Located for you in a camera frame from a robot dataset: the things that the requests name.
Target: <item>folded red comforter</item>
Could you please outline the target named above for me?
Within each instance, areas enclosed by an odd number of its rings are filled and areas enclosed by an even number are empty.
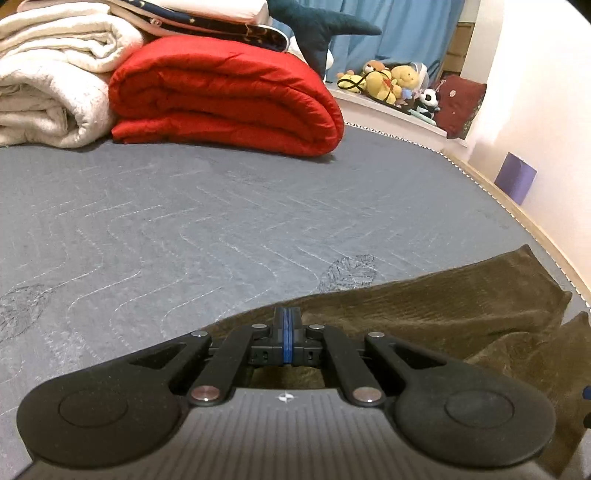
[[[343,137],[339,105],[288,53],[207,37],[156,40],[113,74],[113,129],[125,143],[216,142],[288,155],[331,152]]]

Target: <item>grey mattress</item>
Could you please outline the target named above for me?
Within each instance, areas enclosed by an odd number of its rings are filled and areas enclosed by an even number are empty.
[[[40,382],[232,313],[542,247],[442,155],[348,127],[320,161],[194,145],[0,150],[0,479]],[[346,275],[353,271],[356,284]],[[566,314],[586,308],[575,294]]]

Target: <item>shark plush toy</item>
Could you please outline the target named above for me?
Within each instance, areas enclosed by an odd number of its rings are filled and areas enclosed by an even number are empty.
[[[269,14],[290,27],[306,62],[324,78],[326,56],[337,35],[381,35],[382,30],[353,15],[304,7],[296,0],[267,0]]]

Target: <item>logo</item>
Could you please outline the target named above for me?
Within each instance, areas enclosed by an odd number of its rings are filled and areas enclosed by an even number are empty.
[[[289,403],[290,401],[296,399],[297,397],[294,397],[291,393],[289,392],[283,392],[281,395],[279,395],[277,397],[278,400],[281,400],[283,403]]]

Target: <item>purple sticky note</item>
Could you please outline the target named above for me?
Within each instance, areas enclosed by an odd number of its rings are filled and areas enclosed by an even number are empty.
[[[496,176],[495,185],[505,192],[517,205],[525,200],[537,172],[520,158],[509,153]]]

